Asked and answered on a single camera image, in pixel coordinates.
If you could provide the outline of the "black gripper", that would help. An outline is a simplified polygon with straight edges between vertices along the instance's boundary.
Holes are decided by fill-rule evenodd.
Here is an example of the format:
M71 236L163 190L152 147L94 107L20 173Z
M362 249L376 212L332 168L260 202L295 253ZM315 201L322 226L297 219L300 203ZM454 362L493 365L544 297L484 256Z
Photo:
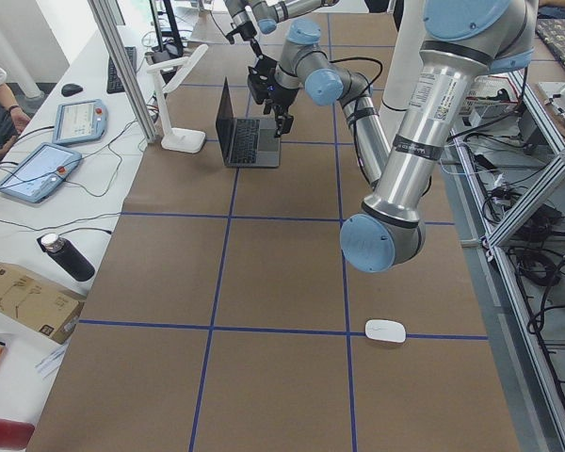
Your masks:
M250 47L257 57L264 56L259 42L255 39L257 32L251 20L247 20L242 24L239 24L235 30L242 40L250 41Z
M266 87L266 98L263 113L269 115L274 112L276 131L274 137L288 134L293 126L294 116L289 114L289 107L295 102L299 89L288 89L277 83Z

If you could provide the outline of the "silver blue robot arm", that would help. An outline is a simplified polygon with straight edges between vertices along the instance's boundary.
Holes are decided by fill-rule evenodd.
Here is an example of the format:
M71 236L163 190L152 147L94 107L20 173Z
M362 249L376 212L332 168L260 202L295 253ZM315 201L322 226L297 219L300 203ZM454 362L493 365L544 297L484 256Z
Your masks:
M248 13L251 11L259 30L263 34L270 34L276 30L277 25L292 18L308 14L319 8L330 8L338 4L335 0L296 0L276 1L269 5L262 0L230 0L224 2L232 18L232 30L225 35L230 44L234 44L234 36L238 35L242 41L250 45L253 53L262 58L263 53L256 39L257 31L253 20Z
M418 205L453 124L475 80L525 68L533 53L538 13L534 1L408 1L401 37L420 39L421 72L401 108L393 139L383 134L365 78L322 55L320 31L308 19L316 1L254 6L260 30L289 21L274 79L304 88L318 105L339 103L358 137L371 193L340 233L345 258L363 272L405 263L422 249L425 227Z

